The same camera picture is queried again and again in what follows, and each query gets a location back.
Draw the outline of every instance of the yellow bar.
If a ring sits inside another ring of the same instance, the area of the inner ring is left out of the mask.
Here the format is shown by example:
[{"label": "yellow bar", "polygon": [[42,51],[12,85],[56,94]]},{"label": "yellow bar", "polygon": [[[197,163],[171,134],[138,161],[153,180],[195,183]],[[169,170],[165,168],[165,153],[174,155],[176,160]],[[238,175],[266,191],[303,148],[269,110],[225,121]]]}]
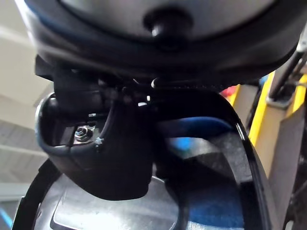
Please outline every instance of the yellow bar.
[{"label": "yellow bar", "polygon": [[[300,83],[307,83],[307,75],[304,74],[302,76],[301,80],[299,80],[299,82]],[[296,87],[292,113],[294,113],[296,110],[298,110],[299,107],[301,107],[301,105],[304,103],[305,94],[306,94],[306,88],[304,86],[297,86]]]},{"label": "yellow bar", "polygon": [[231,96],[228,97],[228,101],[229,101],[229,103],[231,104],[232,107],[234,107],[234,104],[235,104],[236,97],[238,95],[239,89],[240,89],[240,85],[237,85],[235,92]]},{"label": "yellow bar", "polygon": [[250,139],[250,142],[253,144],[253,146],[256,146],[257,144],[257,139],[259,136],[262,119],[263,119],[265,110],[267,108],[266,98],[269,93],[272,81],[273,81],[274,73],[275,72],[270,73],[267,81],[264,83],[264,86],[262,88],[262,92],[259,98],[258,106],[255,112],[255,116],[251,124],[250,132],[249,132],[249,139]]}]

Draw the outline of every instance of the black strap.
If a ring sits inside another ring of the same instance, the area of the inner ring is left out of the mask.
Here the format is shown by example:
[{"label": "black strap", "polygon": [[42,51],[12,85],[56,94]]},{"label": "black strap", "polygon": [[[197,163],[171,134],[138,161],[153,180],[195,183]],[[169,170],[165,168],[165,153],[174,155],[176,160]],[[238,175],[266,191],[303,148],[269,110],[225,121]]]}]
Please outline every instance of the black strap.
[{"label": "black strap", "polygon": [[49,159],[45,161],[39,168],[25,197],[20,201],[12,230],[32,230],[34,228],[38,206],[60,175],[61,173]]}]

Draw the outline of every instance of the red object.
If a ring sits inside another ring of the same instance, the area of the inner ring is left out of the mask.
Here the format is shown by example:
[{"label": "red object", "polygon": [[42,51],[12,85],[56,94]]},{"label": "red object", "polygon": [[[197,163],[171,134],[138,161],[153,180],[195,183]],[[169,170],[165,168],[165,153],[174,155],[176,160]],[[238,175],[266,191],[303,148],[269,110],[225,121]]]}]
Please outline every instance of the red object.
[{"label": "red object", "polygon": [[231,96],[232,94],[234,94],[236,92],[236,85],[234,86],[230,86],[228,87],[227,89],[224,89],[222,92],[221,92],[221,95],[223,97],[229,97]]}]

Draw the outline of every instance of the blue padding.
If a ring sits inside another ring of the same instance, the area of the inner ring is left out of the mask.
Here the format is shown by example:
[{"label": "blue padding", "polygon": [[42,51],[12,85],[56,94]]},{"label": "blue padding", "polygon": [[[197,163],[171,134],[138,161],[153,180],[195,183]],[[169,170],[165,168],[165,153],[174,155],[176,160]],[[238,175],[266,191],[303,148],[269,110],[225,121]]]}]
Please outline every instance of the blue padding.
[{"label": "blue padding", "polygon": [[227,122],[215,117],[188,117],[159,123],[165,137],[208,139],[233,130]]},{"label": "blue padding", "polygon": [[233,185],[197,191],[190,197],[189,221],[214,229],[244,227],[240,197]]}]

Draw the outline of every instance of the metal plate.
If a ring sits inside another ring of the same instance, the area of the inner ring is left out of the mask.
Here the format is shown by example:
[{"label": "metal plate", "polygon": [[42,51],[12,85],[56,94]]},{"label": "metal plate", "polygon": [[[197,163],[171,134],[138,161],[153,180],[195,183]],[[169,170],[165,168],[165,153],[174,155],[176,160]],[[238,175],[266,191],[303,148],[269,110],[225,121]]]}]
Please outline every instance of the metal plate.
[{"label": "metal plate", "polygon": [[72,12],[102,29],[138,39],[151,38],[145,15],[164,6],[184,9],[193,18],[192,39],[212,36],[246,23],[274,0],[61,0]]},{"label": "metal plate", "polygon": [[74,230],[103,226],[108,230],[171,230],[179,208],[162,180],[152,177],[148,193],[139,199],[108,201],[70,183],[55,211],[55,225]]}]

